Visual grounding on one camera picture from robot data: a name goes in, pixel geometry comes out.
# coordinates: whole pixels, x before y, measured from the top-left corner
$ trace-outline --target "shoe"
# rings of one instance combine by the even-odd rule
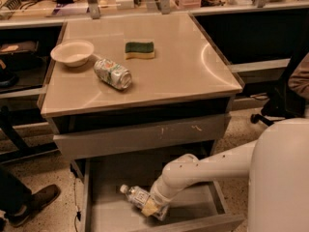
[[[5,214],[5,218],[9,220],[12,227],[19,227],[29,218],[33,218],[37,213],[51,204],[59,195],[60,189],[56,185],[47,186],[32,195],[25,212],[20,216],[12,216]]]

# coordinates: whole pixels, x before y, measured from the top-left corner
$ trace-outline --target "sponge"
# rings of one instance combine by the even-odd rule
[[[153,42],[149,43],[126,43],[125,58],[155,58],[155,46]]]

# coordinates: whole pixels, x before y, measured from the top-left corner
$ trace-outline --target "silver can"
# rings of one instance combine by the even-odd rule
[[[97,60],[94,70],[98,78],[118,90],[124,90],[132,83],[130,71],[110,59]]]

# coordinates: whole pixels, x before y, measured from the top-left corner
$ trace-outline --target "black pants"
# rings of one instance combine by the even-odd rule
[[[0,165],[0,210],[8,214],[18,212],[31,197],[31,190],[16,176]]]

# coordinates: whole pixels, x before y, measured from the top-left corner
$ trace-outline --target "drawer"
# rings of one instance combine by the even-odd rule
[[[229,114],[162,121],[134,126],[87,130],[54,136],[68,160],[87,159],[223,137]]]
[[[120,193],[122,184],[149,190],[167,162],[187,153],[182,146],[87,159],[80,231],[166,232],[231,231],[243,216],[229,213],[217,182],[205,182],[180,192],[167,217],[144,217]]]

